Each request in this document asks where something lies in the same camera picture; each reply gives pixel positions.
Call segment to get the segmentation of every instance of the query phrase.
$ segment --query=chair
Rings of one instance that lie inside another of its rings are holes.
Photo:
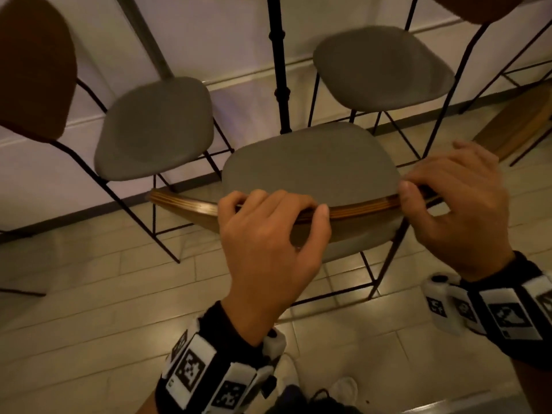
[[[157,177],[171,190],[162,173],[205,158],[221,172],[212,155],[233,148],[214,121],[209,91],[199,80],[172,78],[139,87],[119,98],[110,110],[77,77],[70,31],[60,13],[46,0],[9,0],[0,10],[0,125],[67,153],[177,263],[157,236],[156,210],[149,229],[108,187],[110,181]],[[106,113],[94,157],[95,171],[58,139],[63,135],[76,85]],[[209,154],[214,128],[227,149]]]
[[[425,158],[437,136],[448,106],[474,46],[489,25],[510,13],[523,0],[435,0],[462,19],[480,24],[468,44],[456,75],[427,46],[409,33],[418,0],[412,0],[405,29],[367,26],[336,34],[314,51],[317,69],[308,126],[313,123],[320,79],[335,99],[351,110],[349,122],[358,112],[377,113],[374,135],[384,113],[417,159]],[[420,156],[387,112],[425,103],[447,94],[430,139]]]
[[[530,139],[552,114],[552,87],[548,84],[526,92],[511,102],[474,141],[506,159]],[[278,189],[311,194],[330,206],[332,238],[323,262],[360,253],[371,282],[332,292],[306,302],[373,286],[368,299],[382,282],[409,223],[400,211],[396,193],[400,176],[377,140],[350,123],[322,124],[248,145],[236,151],[224,167],[226,193],[250,193]],[[441,203],[431,189],[422,188],[428,207]],[[152,191],[148,199],[186,219],[218,232],[217,205]],[[299,215],[292,232],[294,245],[304,244],[313,212]],[[363,250],[392,241],[376,278]]]

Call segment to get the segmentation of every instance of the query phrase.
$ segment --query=sneaker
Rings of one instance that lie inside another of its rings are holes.
[[[358,398],[358,385],[352,377],[342,377],[331,386],[328,393],[338,403],[355,407]]]
[[[278,362],[278,366],[276,366],[276,370],[274,371],[274,376],[277,379],[276,390],[279,396],[289,385],[299,386],[299,375],[297,375],[295,362],[287,353],[281,356],[280,362]]]

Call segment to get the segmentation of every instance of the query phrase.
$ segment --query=wooden floor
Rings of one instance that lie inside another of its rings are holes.
[[[435,150],[469,139],[499,106],[447,118]],[[405,132],[423,150],[431,124]],[[378,137],[397,164],[414,159],[398,134]],[[505,173],[514,247],[552,267],[552,137]],[[220,185],[193,192],[217,199]],[[135,207],[151,220],[148,205]],[[440,206],[434,212],[444,212]],[[159,212],[159,227],[182,222]],[[165,355],[192,315],[229,290],[217,235],[191,227],[162,237],[169,257],[122,211],[0,246],[0,284],[48,292],[0,296],[0,412],[133,413],[153,390]],[[367,251],[378,272],[389,249]],[[430,322],[420,282],[447,270],[409,232],[377,298],[369,290],[288,311],[281,330],[312,394],[340,376],[356,378],[360,408],[398,412],[493,390],[516,392],[507,357],[486,339],[457,338]],[[301,298],[366,283],[360,255],[326,264]],[[313,315],[323,310],[330,312]],[[252,411],[260,412],[263,401]]]

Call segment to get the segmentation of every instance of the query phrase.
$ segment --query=chair seat cushion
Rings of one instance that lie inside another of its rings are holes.
[[[95,170],[110,181],[151,176],[196,159],[213,137],[211,97],[201,81],[155,82],[125,94],[108,111]]]
[[[226,194],[284,189],[342,206],[395,194],[399,179],[389,155],[369,132],[354,124],[331,123],[239,149],[224,166],[223,188]],[[399,212],[383,212],[360,219],[366,235],[330,244],[324,260],[390,241],[400,218]]]
[[[416,36],[369,26],[330,36],[314,52],[322,81],[343,106],[362,112],[405,108],[445,95],[454,72]]]

